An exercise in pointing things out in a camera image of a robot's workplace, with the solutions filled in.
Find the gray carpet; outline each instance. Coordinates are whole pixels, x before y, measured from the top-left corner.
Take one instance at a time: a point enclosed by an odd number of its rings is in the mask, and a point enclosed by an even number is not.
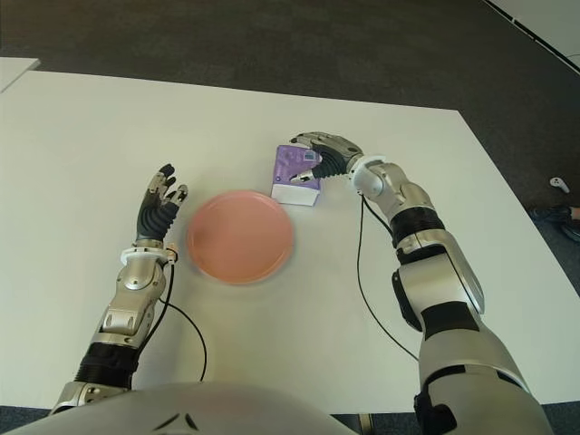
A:
[[[2,0],[0,8],[0,55],[38,57],[44,71],[459,110],[522,204],[580,205],[580,77],[480,0]],[[571,194],[549,187],[556,175]],[[539,230],[579,292],[578,245],[554,227]],[[580,433],[577,403],[546,409],[556,433]],[[10,415],[4,409],[0,420]],[[407,414],[375,423],[378,433],[417,433]]]

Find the purple tissue box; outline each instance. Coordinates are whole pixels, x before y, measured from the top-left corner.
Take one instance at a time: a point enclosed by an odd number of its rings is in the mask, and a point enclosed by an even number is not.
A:
[[[290,177],[312,169],[320,156],[308,148],[279,145],[275,153],[272,180],[273,199],[283,204],[313,206],[320,194],[320,179],[311,179],[303,184],[292,184]]]

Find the table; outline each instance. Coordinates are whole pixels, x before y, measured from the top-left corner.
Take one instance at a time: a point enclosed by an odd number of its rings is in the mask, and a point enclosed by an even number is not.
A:
[[[38,59],[25,57],[0,57],[0,93],[8,89],[13,82],[28,70],[36,68]]]
[[[295,252],[275,276],[231,286],[185,249],[197,208],[230,189],[270,189],[276,145],[330,131],[400,164],[427,189],[487,297],[485,322],[541,402],[580,399],[580,301],[524,209],[456,111],[56,72],[27,72],[2,99],[0,402],[51,407],[110,301],[119,254],[153,172],[170,161],[190,196],[167,240],[182,253],[172,301],[208,341],[208,380],[267,386],[322,411],[411,411],[416,363],[358,293],[360,200],[328,179],[314,208],[285,206]],[[391,286],[398,266],[366,218],[362,285],[414,353]],[[201,346],[176,313],[142,355],[136,387],[195,381]]]

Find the black cable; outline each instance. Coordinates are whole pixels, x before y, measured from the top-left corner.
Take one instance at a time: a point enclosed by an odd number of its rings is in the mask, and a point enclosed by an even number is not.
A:
[[[361,195],[361,198],[362,198],[362,200],[361,200],[361,225],[359,226],[359,247],[358,247],[358,250],[356,253],[356,278],[357,278],[358,283],[359,283],[359,290],[361,291],[362,299],[363,299],[366,307],[369,309],[369,313],[371,313],[372,318],[381,327],[381,329],[384,331],[384,333],[387,334],[389,336],[389,338],[391,340],[393,340],[394,343],[397,344],[404,352],[406,352],[413,360],[418,362],[419,359],[415,355],[413,355],[405,346],[403,346],[401,343],[399,343],[399,341],[395,337],[393,337],[389,331],[387,331],[387,328],[385,328],[382,325],[382,323],[379,321],[379,319],[375,315],[374,311],[372,310],[371,306],[369,305],[369,302],[366,300],[366,296],[364,295],[363,285],[361,284],[361,247],[363,246],[364,206],[366,205],[366,207],[371,210],[371,212],[374,214],[374,216],[376,218],[378,218],[385,227],[387,227],[389,230],[390,230],[390,228],[387,226],[387,224],[380,217],[377,216],[376,213],[374,213],[372,211],[372,209],[367,204],[366,199],[364,198],[363,195]]]
[[[369,206],[369,203],[366,201],[366,198],[364,197],[364,195],[361,195],[361,198],[362,198],[362,203],[364,204],[364,206],[367,207],[367,209],[372,213],[372,215],[375,216],[376,219],[382,223],[382,225],[385,227],[385,229],[389,232],[389,234],[392,237],[391,227],[389,227],[389,225],[384,220],[382,220],[382,217],[377,215],[377,213],[371,208],[371,206]]]
[[[174,275],[174,273],[175,273],[175,266],[171,265],[171,273],[169,274],[169,286],[167,288],[167,300],[169,300],[171,298],[171,292],[173,291],[173,275]],[[157,322],[153,325],[149,334],[147,335],[147,337],[145,337],[145,340],[143,340],[143,343],[141,344],[141,346],[139,348],[138,356],[143,353],[145,346],[147,346],[147,343],[150,341],[153,334],[155,334],[155,331],[157,331],[157,328],[160,327],[161,321],[163,320],[163,317],[165,317],[165,313],[167,312],[167,307],[168,306],[166,304],[163,305],[163,309],[161,310],[161,314],[159,315],[159,319],[157,319]]]
[[[171,308],[173,308],[174,310],[176,310],[178,313],[180,313],[181,315],[183,315],[188,320],[188,322],[191,323],[191,326],[193,326],[196,329],[196,331],[198,332],[199,340],[201,341],[201,345],[203,346],[203,370],[201,371],[201,376],[199,377],[199,381],[200,382],[203,382],[203,378],[206,376],[206,369],[208,367],[208,348],[206,347],[206,341],[203,338],[203,334],[201,333],[201,331],[199,330],[199,328],[195,324],[195,322],[193,320],[191,320],[191,317],[189,317],[188,314],[185,311],[183,311],[178,306],[172,304],[171,302],[164,301],[161,298],[159,300],[163,304],[165,304],[165,306],[170,306]]]

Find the pink dish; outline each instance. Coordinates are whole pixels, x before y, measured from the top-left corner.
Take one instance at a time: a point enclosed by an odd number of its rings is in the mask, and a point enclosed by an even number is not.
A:
[[[294,234],[284,209],[270,197],[236,190],[206,202],[191,219],[188,251],[206,274],[248,284],[278,270],[292,253]]]

